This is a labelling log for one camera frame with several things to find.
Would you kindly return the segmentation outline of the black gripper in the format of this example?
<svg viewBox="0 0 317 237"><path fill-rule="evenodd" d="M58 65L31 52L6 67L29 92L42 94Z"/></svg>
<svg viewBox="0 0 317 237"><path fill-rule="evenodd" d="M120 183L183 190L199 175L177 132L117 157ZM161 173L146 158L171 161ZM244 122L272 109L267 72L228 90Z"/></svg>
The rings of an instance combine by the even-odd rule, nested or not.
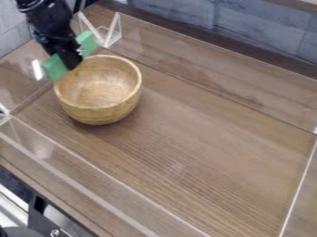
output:
<svg viewBox="0 0 317 237"><path fill-rule="evenodd" d="M66 1L25 1L25 14L38 43L46 53L60 54L69 70L77 68L84 57L72 28L73 10Z"/></svg>

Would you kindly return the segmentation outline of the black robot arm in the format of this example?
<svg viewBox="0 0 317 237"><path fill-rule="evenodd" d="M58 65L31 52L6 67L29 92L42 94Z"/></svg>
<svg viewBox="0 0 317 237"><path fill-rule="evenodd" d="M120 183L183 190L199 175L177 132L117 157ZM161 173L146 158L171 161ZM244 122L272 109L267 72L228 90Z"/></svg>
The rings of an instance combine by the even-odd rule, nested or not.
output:
<svg viewBox="0 0 317 237"><path fill-rule="evenodd" d="M17 0L17 6L46 53L58 55L66 68L76 69L84 56L72 28L73 10L66 0Z"/></svg>

